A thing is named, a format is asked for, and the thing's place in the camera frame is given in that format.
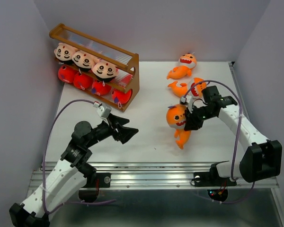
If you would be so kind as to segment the red shark plush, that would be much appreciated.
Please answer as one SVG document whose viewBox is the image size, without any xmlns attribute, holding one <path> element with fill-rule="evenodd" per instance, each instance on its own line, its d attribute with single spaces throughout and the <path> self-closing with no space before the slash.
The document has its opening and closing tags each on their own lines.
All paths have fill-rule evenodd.
<svg viewBox="0 0 284 227">
<path fill-rule="evenodd" d="M 78 70 L 71 68 L 70 66 L 63 64 L 58 70 L 58 78 L 68 84 L 72 84 L 75 78 L 75 75 L 78 73 Z"/>
<path fill-rule="evenodd" d="M 92 86 L 93 83 L 93 78 L 84 74 L 77 72 L 73 84 L 76 88 L 81 89 L 81 90 L 86 90 Z"/>
<path fill-rule="evenodd" d="M 108 84 L 103 83 L 102 81 L 95 80 L 92 83 L 91 93 L 98 96 L 104 96 L 109 94 L 111 89 L 111 86 L 109 86 Z"/>
<path fill-rule="evenodd" d="M 130 100 L 131 96 L 132 90 L 129 90 L 126 93 L 117 89 L 112 91 L 112 100 L 119 109 L 122 108 L 123 104 L 126 104 Z"/>
</svg>

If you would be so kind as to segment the boy doll table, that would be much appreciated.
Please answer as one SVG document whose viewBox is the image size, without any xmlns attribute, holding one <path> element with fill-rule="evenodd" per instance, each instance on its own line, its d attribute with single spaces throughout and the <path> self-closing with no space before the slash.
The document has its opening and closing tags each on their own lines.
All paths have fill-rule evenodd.
<svg viewBox="0 0 284 227">
<path fill-rule="evenodd" d="M 101 60 L 92 68 L 92 72 L 99 81 L 110 82 L 118 76 L 118 68 L 105 60 Z"/>
</svg>

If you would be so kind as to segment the boy doll black hair front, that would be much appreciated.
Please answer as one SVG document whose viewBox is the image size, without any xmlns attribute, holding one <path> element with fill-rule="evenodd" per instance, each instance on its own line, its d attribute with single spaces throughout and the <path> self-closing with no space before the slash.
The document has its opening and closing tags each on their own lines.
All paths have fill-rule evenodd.
<svg viewBox="0 0 284 227">
<path fill-rule="evenodd" d="M 90 71 L 97 63 L 97 58 L 87 52 L 79 50 L 72 56 L 74 64 L 82 71 Z"/>
</svg>

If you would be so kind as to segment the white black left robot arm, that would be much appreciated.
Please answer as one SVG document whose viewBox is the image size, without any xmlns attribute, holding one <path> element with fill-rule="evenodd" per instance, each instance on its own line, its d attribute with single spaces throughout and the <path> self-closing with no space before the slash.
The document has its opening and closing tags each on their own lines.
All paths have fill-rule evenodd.
<svg viewBox="0 0 284 227">
<path fill-rule="evenodd" d="M 39 187 L 21 203 L 14 203 L 9 214 L 15 227 L 48 227 L 50 216 L 83 186 L 92 186 L 96 168 L 88 163 L 90 147 L 112 137 L 125 144 L 138 129 L 127 127 L 129 120 L 109 114 L 93 128 L 88 121 L 78 122 L 71 140 L 49 175 L 43 175 Z"/>
</svg>

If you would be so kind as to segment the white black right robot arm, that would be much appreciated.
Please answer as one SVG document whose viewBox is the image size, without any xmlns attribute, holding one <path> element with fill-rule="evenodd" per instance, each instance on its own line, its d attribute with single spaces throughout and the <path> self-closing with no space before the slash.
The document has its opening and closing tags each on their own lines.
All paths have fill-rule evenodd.
<svg viewBox="0 0 284 227">
<path fill-rule="evenodd" d="M 220 184 L 226 179 L 236 181 L 244 179 L 253 183 L 276 177 L 281 172 L 282 145 L 277 140 L 270 140 L 245 117 L 240 101 L 231 96 L 221 96 L 216 86 L 202 91 L 204 106 L 196 107 L 188 94 L 180 99 L 186 106 L 186 131 L 202 128 L 204 121 L 218 118 L 235 135 L 235 145 L 241 145 L 244 154 L 241 161 L 236 161 L 237 148 L 234 148 L 232 161 L 215 163 L 208 173 L 213 184 Z"/>
</svg>

